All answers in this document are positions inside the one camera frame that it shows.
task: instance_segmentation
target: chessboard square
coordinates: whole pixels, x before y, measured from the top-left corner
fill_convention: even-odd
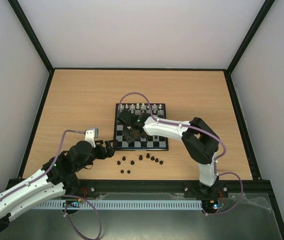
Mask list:
[[[123,141],[122,142],[122,148],[128,148],[129,147],[129,144],[127,141]]]
[[[122,142],[123,141],[123,136],[116,136],[115,139],[118,140],[119,142]]]
[[[160,143],[158,141],[153,142],[153,147],[158,148],[160,146]]]
[[[140,148],[141,147],[141,143],[139,141],[135,141],[134,142],[134,147],[135,148]]]
[[[160,141],[159,142],[159,147],[160,148],[166,148],[167,147],[167,143],[165,141]]]

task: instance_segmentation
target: table top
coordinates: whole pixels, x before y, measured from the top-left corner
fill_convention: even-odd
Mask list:
[[[243,180],[252,180],[224,73],[174,70],[55,70],[23,177],[29,177],[55,156],[66,129],[85,131],[97,127],[98,140],[112,140],[116,103],[129,92],[143,93],[151,103],[165,103],[167,119],[202,118],[227,147],[226,155],[218,161],[218,173],[235,172]],[[144,100],[138,95],[124,100],[141,102]],[[62,150],[69,150],[81,140],[84,135],[67,133]],[[92,169],[83,169],[77,176],[100,180],[198,180],[198,163],[184,144],[173,139],[168,142],[169,151],[116,151],[112,158],[95,160]],[[147,153],[164,163],[147,159]],[[221,179],[236,178],[225,175]]]

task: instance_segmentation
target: cable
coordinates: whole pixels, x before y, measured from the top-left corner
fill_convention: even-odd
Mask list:
[[[135,91],[134,91],[134,92],[129,92],[129,93],[125,94],[125,95],[120,99],[120,102],[119,102],[119,104],[118,104],[118,111],[119,111],[119,113],[121,112],[121,103],[122,103],[123,99],[125,99],[127,96],[133,95],[133,94],[140,95],[140,96],[142,96],[142,97],[146,100],[147,105],[148,105],[148,108],[150,109],[151,117],[153,118],[154,121],[159,122],[159,123],[161,123],[161,124],[166,124],[166,125],[171,125],[171,126],[176,126],[176,127],[184,127],[184,128],[188,128],[188,129],[193,129],[193,130],[199,131],[199,132],[201,132],[201,133],[203,133],[203,134],[206,134],[206,135],[210,136],[211,138],[213,138],[214,140],[216,140],[219,144],[221,144],[221,146],[223,147],[223,152],[222,152],[220,155],[218,155],[218,156],[216,156],[216,157],[214,158],[214,173],[216,173],[216,170],[217,170],[216,161],[217,161],[217,159],[223,157],[223,156],[227,153],[227,147],[225,146],[225,144],[224,144],[217,136],[215,136],[215,135],[213,135],[212,133],[210,133],[210,132],[208,132],[208,131],[205,131],[205,130],[203,130],[203,129],[201,129],[201,128],[198,128],[198,127],[196,127],[196,126],[191,126],[191,125],[186,125],[186,124],[181,124],[181,126],[180,126],[178,123],[167,122],[167,121],[163,121],[163,120],[159,120],[159,121],[158,121],[158,119],[153,115],[153,113],[152,113],[152,111],[151,111],[151,104],[150,104],[150,101],[148,100],[148,98],[147,98],[145,95],[143,95],[143,94],[140,93],[140,92],[135,92]]]
[[[54,159],[53,159],[51,165],[48,167],[48,169],[47,169],[43,174],[41,174],[40,176],[38,176],[38,177],[36,177],[35,179],[31,180],[31,181],[29,182],[29,184],[32,184],[32,183],[34,183],[35,181],[37,181],[37,180],[39,180],[40,178],[42,178],[43,176],[47,175],[48,172],[53,168],[53,166],[54,166],[54,164],[56,163],[56,161],[57,161],[57,159],[58,159],[58,156],[59,156],[59,154],[60,154],[60,151],[61,151],[61,148],[62,148],[62,145],[63,145],[63,141],[64,141],[64,138],[65,138],[67,132],[76,133],[76,134],[86,134],[85,131],[76,131],[76,130],[69,130],[69,129],[68,129],[68,130],[65,130],[64,133],[63,133],[63,135],[62,135],[62,138],[61,138],[61,141],[60,141],[60,145],[59,145],[59,147],[58,147],[58,150],[57,150],[57,152],[56,152],[56,155],[55,155],[55,157],[54,157]],[[5,198],[7,198],[8,196],[10,196],[11,194],[14,194],[15,192],[19,191],[20,189],[22,189],[22,188],[24,188],[24,187],[26,187],[26,186],[27,186],[27,185],[24,184],[24,185],[21,185],[21,186],[17,187],[16,189],[14,189],[14,190],[8,192],[8,193],[5,194],[4,196],[0,197],[0,202],[1,202],[3,199],[5,199]]]
[[[91,202],[89,202],[88,200],[84,199],[83,197],[80,196],[74,196],[74,195],[63,195],[62,197],[66,197],[66,198],[74,198],[74,199],[81,199],[82,201],[86,202],[87,204],[89,204],[91,206],[91,208],[93,208],[93,210],[96,213],[97,219],[98,219],[98,224],[99,224],[99,232],[96,238],[88,238],[86,236],[84,236],[82,233],[79,232],[79,230],[76,228],[76,226],[73,224],[73,222],[71,221],[69,215],[67,214],[67,209],[69,205],[66,205],[65,209],[64,209],[64,217],[66,217],[68,219],[68,221],[70,222],[73,230],[84,240],[98,240],[101,236],[102,233],[102,221],[101,221],[101,216],[98,212],[98,210],[93,206],[93,204]]]
[[[222,211],[222,212],[207,213],[203,209],[202,211],[205,213],[205,216],[215,216],[215,215],[226,214],[226,213],[230,212],[232,209],[234,209],[239,204],[239,202],[241,201],[242,195],[243,195],[243,183],[242,183],[242,180],[241,180],[239,175],[237,175],[236,173],[231,172],[231,171],[227,171],[227,172],[221,173],[221,174],[219,174],[219,176],[228,175],[228,174],[232,174],[232,175],[236,176],[238,178],[238,180],[240,181],[240,185],[241,185],[240,197],[238,198],[237,202],[232,207],[230,207],[228,210],[225,210],[225,211]]]

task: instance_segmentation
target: white wall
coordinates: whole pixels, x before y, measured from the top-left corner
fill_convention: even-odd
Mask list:
[[[227,68],[264,0],[19,0],[54,67]]]
[[[275,1],[234,73],[264,179],[284,220],[284,0]]]
[[[16,178],[48,71],[7,0],[0,0],[0,192]]]

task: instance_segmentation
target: wooden surface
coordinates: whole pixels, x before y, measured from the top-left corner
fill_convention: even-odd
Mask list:
[[[85,131],[97,127],[99,140],[113,139],[116,103],[129,92],[141,92],[151,103],[165,103],[168,119],[202,118],[227,147],[226,155],[219,159],[218,172],[231,171],[243,180],[252,179],[222,71],[62,69],[54,73],[23,177],[29,177],[56,154],[66,129]],[[144,100],[131,95],[125,102]],[[67,133],[62,150],[69,150],[83,139],[84,135]],[[198,164],[191,159],[183,143],[169,139],[169,151],[150,153],[164,164],[147,159],[145,151],[117,151],[112,158],[95,160],[91,170],[83,169],[77,176],[106,180],[199,179]],[[228,175],[221,179],[236,178]]]

